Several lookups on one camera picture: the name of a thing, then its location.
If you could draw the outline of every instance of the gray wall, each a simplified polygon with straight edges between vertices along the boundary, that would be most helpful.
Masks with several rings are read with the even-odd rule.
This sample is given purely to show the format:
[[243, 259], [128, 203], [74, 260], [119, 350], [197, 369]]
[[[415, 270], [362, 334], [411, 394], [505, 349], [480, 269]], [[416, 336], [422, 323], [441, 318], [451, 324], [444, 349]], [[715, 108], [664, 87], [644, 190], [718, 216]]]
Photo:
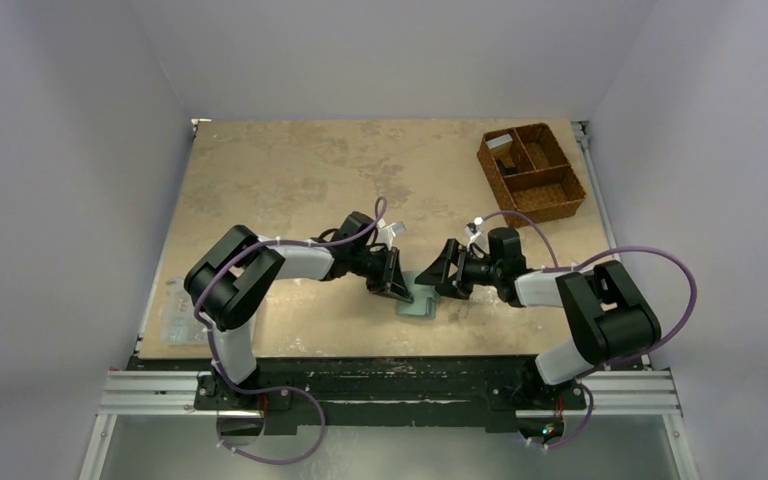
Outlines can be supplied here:
[[593, 113], [654, 0], [133, 0], [193, 117]]
[[[704, 478], [768, 478], [768, 1], [660, 0], [592, 127], [618, 243], [672, 250], [699, 281], [659, 358]], [[634, 273], [672, 324], [681, 277]]]
[[0, 1], [0, 478], [77, 476], [190, 136], [126, 1]]

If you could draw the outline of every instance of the purple cable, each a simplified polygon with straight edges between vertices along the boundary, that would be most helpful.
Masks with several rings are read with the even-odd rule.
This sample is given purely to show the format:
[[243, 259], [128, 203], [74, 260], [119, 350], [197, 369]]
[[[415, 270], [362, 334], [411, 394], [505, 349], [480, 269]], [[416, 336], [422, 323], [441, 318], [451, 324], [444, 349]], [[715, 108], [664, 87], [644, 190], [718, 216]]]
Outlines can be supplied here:
[[516, 215], [519, 218], [525, 220], [528, 222], [532, 227], [534, 227], [534, 230], [537, 232], [538, 235], [540, 235], [540, 238], [543, 239], [543, 243], [546, 244], [546, 249], [549, 250], [549, 255], [552, 257], [552, 263], [555, 264], [555, 268], [558, 267], [558, 257], [555, 256], [555, 250], [552, 248], [552, 244], [549, 243], [549, 239], [546, 238], [546, 234], [543, 233], [543, 230], [540, 229], [540, 227], [537, 226], [536, 223], [534, 223], [530, 218], [528, 218], [525, 214], [517, 212], [515, 210], [499, 210], [498, 212], [493, 212], [489, 215], [485, 215], [481, 217], [482, 220], [489, 220], [493, 217], [498, 217], [499, 215]]
[[546, 444], [546, 448], [550, 450], [563, 447], [567, 443], [571, 442], [575, 437], [581, 434], [581, 432], [584, 431], [584, 427], [590, 423], [590, 417], [593, 416], [593, 392], [591, 392], [590, 389], [587, 388], [587, 385], [583, 383], [579, 384], [578, 386], [584, 390], [584, 393], [587, 394], [587, 412], [584, 414], [584, 419], [581, 420], [581, 423], [578, 424], [578, 428], [576, 428], [574, 432], [570, 433], [569, 435], [564, 435], [560, 440], [551, 445]]
[[319, 435], [316, 437], [316, 441], [313, 443], [313, 446], [311, 446], [301, 455], [291, 457], [288, 459], [278, 459], [278, 460], [253, 455], [251, 453], [240, 450], [237, 447], [234, 447], [230, 445], [228, 442], [226, 442], [222, 438], [222, 434], [219, 428], [217, 427], [216, 434], [219, 437], [220, 444], [223, 447], [225, 447], [228, 451], [235, 453], [237, 455], [241, 455], [243, 457], [249, 458], [256, 462], [266, 463], [269, 465], [290, 465], [292, 463], [300, 462], [308, 458], [309, 456], [313, 455], [313, 452], [315, 452], [316, 449], [319, 448], [319, 445], [322, 443], [322, 440], [325, 438], [325, 411], [322, 410], [322, 405], [319, 404], [319, 402], [316, 400], [316, 398], [314, 398], [313, 395], [302, 390], [301, 388], [286, 385], [282, 387], [279, 386], [279, 387], [257, 388], [257, 389], [248, 390], [248, 389], [240, 388], [239, 386], [237, 386], [237, 384], [235, 384], [234, 381], [231, 380], [231, 378], [228, 376], [228, 373], [225, 371], [225, 368], [222, 366], [222, 362], [219, 360], [219, 355], [218, 355], [218, 352], [216, 351], [216, 343], [213, 339], [212, 322], [210, 320], [202, 318], [201, 316], [201, 311], [202, 311], [202, 308], [204, 307], [204, 302], [207, 300], [207, 296], [210, 294], [213, 288], [216, 287], [216, 284], [219, 283], [219, 280], [222, 277], [224, 277], [225, 274], [228, 273], [234, 265], [238, 264], [242, 259], [246, 258], [252, 252], [260, 248], [269, 247], [269, 246], [278, 245], [278, 244], [295, 245], [300, 247], [313, 247], [313, 248], [339, 247], [340, 245], [345, 245], [347, 243], [354, 242], [355, 240], [362, 238], [364, 235], [371, 232], [372, 229], [378, 226], [378, 222], [381, 221], [381, 219], [384, 217], [384, 212], [386, 211], [387, 211], [387, 199], [385, 197], [378, 197], [378, 199], [375, 200], [376, 218], [373, 221], [373, 223], [367, 225], [366, 228], [356, 233], [355, 235], [352, 235], [350, 237], [347, 237], [341, 240], [335, 240], [335, 241], [326, 242], [326, 243], [317, 243], [317, 242], [299, 241], [299, 240], [278, 240], [278, 239], [267, 240], [264, 242], [257, 242], [254, 245], [244, 249], [242, 252], [237, 254], [234, 258], [229, 260], [228, 263], [223, 265], [222, 268], [220, 268], [219, 271], [216, 272], [216, 275], [213, 277], [213, 279], [207, 284], [207, 286], [205, 287], [201, 295], [199, 295], [199, 298], [196, 300], [195, 305], [193, 305], [193, 315], [195, 316], [196, 320], [198, 320], [202, 325], [204, 325], [207, 328], [207, 331], [208, 331], [207, 343], [210, 346], [210, 353], [211, 353], [211, 356], [213, 357], [214, 367], [216, 368], [216, 371], [219, 373], [219, 376], [222, 377], [222, 380], [224, 380], [225, 383], [228, 384], [228, 387], [231, 388], [231, 390], [244, 395], [259, 395], [261, 393], [278, 392], [281, 390], [296, 392], [299, 395], [310, 400], [310, 402], [313, 403], [313, 406], [316, 407], [316, 412], [319, 414], [319, 422], [321, 426], [319, 430]]
[[[591, 265], [597, 260], [601, 260], [605, 257], [615, 255], [618, 253], [650, 253], [652, 255], [657, 255], [659, 257], [666, 258], [667, 260], [673, 262], [682, 271], [682, 273], [684, 273], [685, 277], [687, 277], [687, 283], [690, 286], [690, 298], [688, 298], [687, 300], [687, 307], [684, 309], [684, 314], [682, 314], [681, 318], [679, 318], [678, 322], [675, 324], [672, 330], [670, 330], [666, 335], [661, 337], [661, 340], [655, 342], [654, 344], [652, 344], [651, 347], [641, 350], [640, 352], [637, 352], [631, 355], [626, 355], [625, 357], [615, 358], [614, 360], [607, 362], [606, 365], [608, 366], [615, 366], [621, 363], [625, 363], [629, 360], [634, 360], [640, 357], [641, 355], [645, 355], [647, 353], [654, 351], [655, 349], [660, 348], [665, 343], [672, 340], [673, 337], [675, 337], [678, 334], [678, 332], [682, 328], [684, 328], [685, 324], [687, 324], [687, 321], [690, 319], [690, 315], [693, 313], [693, 309], [696, 308], [696, 297], [698, 293], [697, 287], [696, 287], [696, 278], [693, 277], [693, 273], [690, 272], [690, 269], [687, 267], [687, 265], [685, 265], [685, 263], [679, 260], [678, 257], [676, 257], [675, 255], [667, 251], [661, 250], [660, 248], [641, 247], [641, 246], [611, 248], [611, 249], [605, 250], [602, 253], [597, 253], [596, 255], [588, 258], [587, 260], [582, 262], [581, 265], [576, 265], [575, 270], [581, 270], [582, 268], [587, 267], [588, 265]], [[583, 373], [581, 376], [585, 377], [598, 370], [599, 368], [595, 367]]]

